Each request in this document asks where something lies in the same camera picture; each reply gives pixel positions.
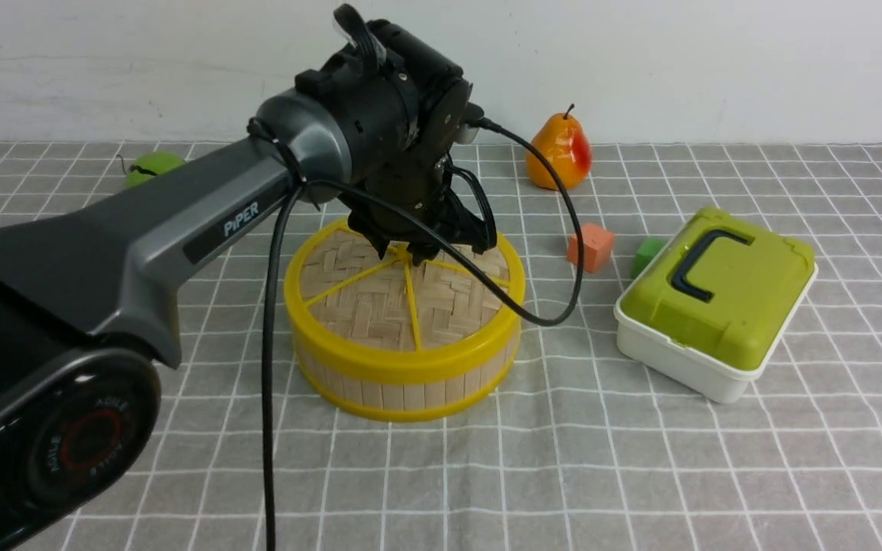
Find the piper logo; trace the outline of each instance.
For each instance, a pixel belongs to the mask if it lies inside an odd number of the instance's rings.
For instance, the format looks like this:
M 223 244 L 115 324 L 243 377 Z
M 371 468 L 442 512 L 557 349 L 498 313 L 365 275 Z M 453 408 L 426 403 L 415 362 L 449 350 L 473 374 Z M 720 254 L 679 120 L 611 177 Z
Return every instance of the piper logo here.
M 258 212 L 256 201 L 247 205 L 247 208 L 237 213 L 233 220 L 227 220 L 227 223 L 224 224 L 224 237 L 230 237 L 230 235 L 237 233 L 241 227 L 244 227 L 244 224 L 254 220 L 258 216 Z

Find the orange block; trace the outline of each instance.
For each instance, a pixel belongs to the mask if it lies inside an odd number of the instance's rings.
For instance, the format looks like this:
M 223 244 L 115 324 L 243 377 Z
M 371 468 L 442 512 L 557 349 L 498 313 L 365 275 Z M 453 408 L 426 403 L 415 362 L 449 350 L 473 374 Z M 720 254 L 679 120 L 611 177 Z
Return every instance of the orange block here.
M 594 273 L 608 262 L 615 246 L 615 234 L 597 226 L 585 223 L 580 227 L 584 236 L 584 272 Z M 570 234 L 570 247 L 567 247 L 567 260 L 577 265 L 577 234 Z

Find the white container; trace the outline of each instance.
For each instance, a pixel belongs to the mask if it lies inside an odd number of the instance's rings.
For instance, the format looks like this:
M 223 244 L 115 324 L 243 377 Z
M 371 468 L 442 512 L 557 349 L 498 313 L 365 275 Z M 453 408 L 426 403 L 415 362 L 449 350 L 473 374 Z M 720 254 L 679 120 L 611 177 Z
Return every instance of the white container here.
M 658 258 L 664 251 L 665 248 L 662 248 L 655 258 Z M 764 365 L 773 355 L 775 347 L 781 341 L 781 335 L 787 329 L 795 310 L 798 310 L 802 300 L 805 299 L 805 294 L 812 287 L 816 275 L 818 275 L 818 264 L 812 269 L 812 275 L 809 276 L 805 287 L 802 287 L 802 293 L 799 294 L 798 300 L 795 300 L 792 310 L 789 311 L 788 317 L 778 329 L 778 334 L 774 335 L 774 341 L 771 342 L 770 348 L 767 349 L 762 362 L 755 370 L 735 369 L 735 367 L 728 366 L 694 348 L 674 342 L 661 331 L 656 331 L 654 328 L 626 316 L 622 311 L 622 300 L 634 288 L 635 282 L 628 285 L 628 288 L 615 303 L 615 318 L 619 322 L 619 338 L 617 338 L 619 351 L 629 358 L 642 362 L 657 372 L 685 384 L 714 402 L 732 404 L 744 394 L 750 381 L 759 379 L 760 374 L 764 372 Z

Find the white wall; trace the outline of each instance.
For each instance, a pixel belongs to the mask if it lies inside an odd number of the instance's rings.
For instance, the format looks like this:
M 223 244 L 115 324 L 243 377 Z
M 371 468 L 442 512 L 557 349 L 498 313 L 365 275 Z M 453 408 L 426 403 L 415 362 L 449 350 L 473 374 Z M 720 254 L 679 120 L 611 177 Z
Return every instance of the white wall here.
M 342 44 L 336 4 L 0 0 L 0 139 L 234 139 Z M 573 102 L 597 142 L 882 140 L 882 0 L 353 4 L 527 136 Z

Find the toolbox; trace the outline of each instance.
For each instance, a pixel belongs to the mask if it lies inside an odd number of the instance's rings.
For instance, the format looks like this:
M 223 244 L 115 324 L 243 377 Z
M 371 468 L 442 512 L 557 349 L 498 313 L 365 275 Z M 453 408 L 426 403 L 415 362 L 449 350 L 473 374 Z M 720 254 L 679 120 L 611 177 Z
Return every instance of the toolbox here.
M 700 209 L 619 297 L 617 345 L 713 401 L 735 402 L 816 273 L 804 241 Z

